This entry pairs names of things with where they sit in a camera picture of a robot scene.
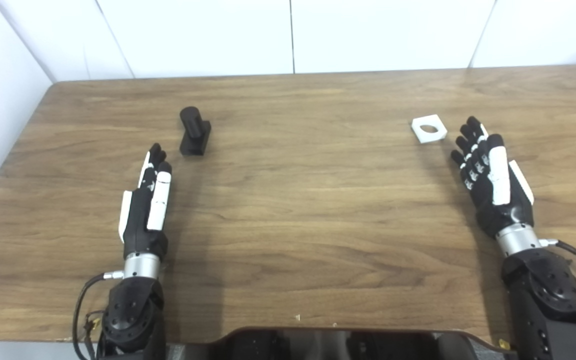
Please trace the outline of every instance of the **wood grain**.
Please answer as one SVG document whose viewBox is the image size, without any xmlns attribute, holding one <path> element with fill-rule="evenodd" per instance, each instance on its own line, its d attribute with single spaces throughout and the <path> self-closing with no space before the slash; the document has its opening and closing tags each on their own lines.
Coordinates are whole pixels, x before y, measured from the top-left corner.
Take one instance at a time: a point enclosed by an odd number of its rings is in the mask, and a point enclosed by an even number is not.
<svg viewBox="0 0 576 360">
<path fill-rule="evenodd" d="M 202 158 L 178 152 L 189 105 L 212 123 Z M 449 139 L 420 145 L 409 124 L 430 114 Z M 538 235 L 576 246 L 576 66 L 58 83 L 0 170 L 0 340 L 69 339 L 83 283 L 122 268 L 122 191 L 155 141 L 173 166 L 169 342 L 335 325 L 507 340 L 501 253 L 448 157 L 470 115 L 528 178 Z"/>
</svg>

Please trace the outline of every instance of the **white finger segment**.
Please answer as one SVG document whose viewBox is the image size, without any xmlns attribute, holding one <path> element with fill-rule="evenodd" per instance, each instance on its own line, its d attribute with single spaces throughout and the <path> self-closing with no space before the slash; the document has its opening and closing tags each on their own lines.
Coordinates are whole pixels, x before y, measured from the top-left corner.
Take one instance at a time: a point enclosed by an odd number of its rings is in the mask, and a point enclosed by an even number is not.
<svg viewBox="0 0 576 360">
<path fill-rule="evenodd" d="M 128 224 L 128 214 L 130 213 L 130 204 L 133 202 L 133 192 L 124 191 L 121 199 L 121 212 L 119 213 L 119 239 L 124 242 L 124 232 Z"/>
<path fill-rule="evenodd" d="M 528 185 L 528 181 L 526 181 L 522 169 L 519 168 L 519 165 L 515 160 L 508 162 L 508 166 L 510 166 L 510 170 L 512 170 L 512 173 L 516 176 L 519 185 L 521 185 L 521 189 L 523 189 L 523 193 L 526 194 L 526 198 L 528 198 L 530 204 L 533 205 L 535 203 L 535 195 L 533 194 L 533 189 Z"/>
<path fill-rule="evenodd" d="M 148 230 L 160 231 L 164 228 L 164 219 L 166 219 L 166 208 L 168 207 L 168 198 L 170 193 L 170 180 L 172 176 L 169 172 L 160 171 L 157 174 L 157 182 L 152 193 L 150 201 L 150 213 L 148 214 Z"/>
<path fill-rule="evenodd" d="M 492 183 L 492 204 L 508 204 L 510 203 L 510 174 L 508 173 L 506 147 L 491 148 L 488 153 L 488 161 L 490 162 L 488 178 Z"/>
</svg>

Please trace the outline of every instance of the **robotic hand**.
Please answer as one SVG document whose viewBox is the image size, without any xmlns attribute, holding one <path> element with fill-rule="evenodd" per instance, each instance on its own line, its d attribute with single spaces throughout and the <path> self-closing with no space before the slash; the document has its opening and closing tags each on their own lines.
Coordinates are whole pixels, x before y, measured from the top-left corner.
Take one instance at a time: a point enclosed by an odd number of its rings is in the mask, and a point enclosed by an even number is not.
<svg viewBox="0 0 576 360">
<path fill-rule="evenodd" d="M 168 251 L 163 233 L 172 168 L 166 152 L 154 144 L 146 153 L 137 189 L 125 191 L 119 215 L 119 237 L 123 242 L 123 270 L 101 273 L 82 289 L 73 317 L 73 345 L 86 360 L 78 344 L 80 307 L 87 289 L 102 280 L 122 279 L 110 290 L 102 313 L 102 333 L 96 354 L 90 341 L 92 322 L 86 316 L 85 343 L 90 360 L 164 360 L 166 335 L 163 321 L 164 296 L 158 281 L 160 263 Z"/>
<path fill-rule="evenodd" d="M 576 360 L 576 278 L 569 263 L 545 250 L 556 239 L 533 230 L 533 192 L 501 135 L 471 116 L 450 157 L 476 208 L 477 224 L 501 247 L 516 350 L 521 360 Z"/>
<path fill-rule="evenodd" d="M 533 231 L 533 192 L 517 162 L 508 162 L 501 135 L 489 136 L 473 116 L 460 131 L 456 143 L 462 153 L 453 150 L 450 156 L 470 191 L 479 227 L 498 239 L 506 256 L 541 248 Z"/>
</svg>

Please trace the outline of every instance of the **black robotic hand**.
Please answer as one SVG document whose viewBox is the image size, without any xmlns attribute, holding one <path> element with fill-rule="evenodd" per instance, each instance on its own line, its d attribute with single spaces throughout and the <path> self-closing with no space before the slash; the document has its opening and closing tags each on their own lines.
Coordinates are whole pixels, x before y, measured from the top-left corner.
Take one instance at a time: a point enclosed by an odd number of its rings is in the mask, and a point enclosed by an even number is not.
<svg viewBox="0 0 576 360">
<path fill-rule="evenodd" d="M 155 143 L 146 153 L 137 189 L 123 192 L 119 237 L 123 257 L 136 252 L 152 253 L 163 260 L 168 239 L 162 232 L 170 190 L 172 167 L 166 152 Z"/>
<path fill-rule="evenodd" d="M 450 156 L 470 191 L 479 227 L 492 239 L 515 224 L 532 227 L 533 192 L 517 163 L 508 162 L 501 135 L 488 135 L 474 116 L 460 132 L 455 142 L 462 153 L 453 150 Z"/>
</svg>

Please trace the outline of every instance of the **black block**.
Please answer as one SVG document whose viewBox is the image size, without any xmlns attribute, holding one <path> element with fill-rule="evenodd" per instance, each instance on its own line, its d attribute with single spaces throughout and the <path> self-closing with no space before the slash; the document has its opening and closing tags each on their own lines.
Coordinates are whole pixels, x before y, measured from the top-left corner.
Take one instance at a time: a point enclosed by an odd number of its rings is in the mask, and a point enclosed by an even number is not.
<svg viewBox="0 0 576 360">
<path fill-rule="evenodd" d="M 185 107 L 179 112 L 179 117 L 185 129 L 181 145 L 179 145 L 181 155 L 185 157 L 203 156 L 206 152 L 206 145 L 208 145 L 208 137 L 210 137 L 210 121 L 202 120 L 199 109 L 194 106 Z"/>
</svg>

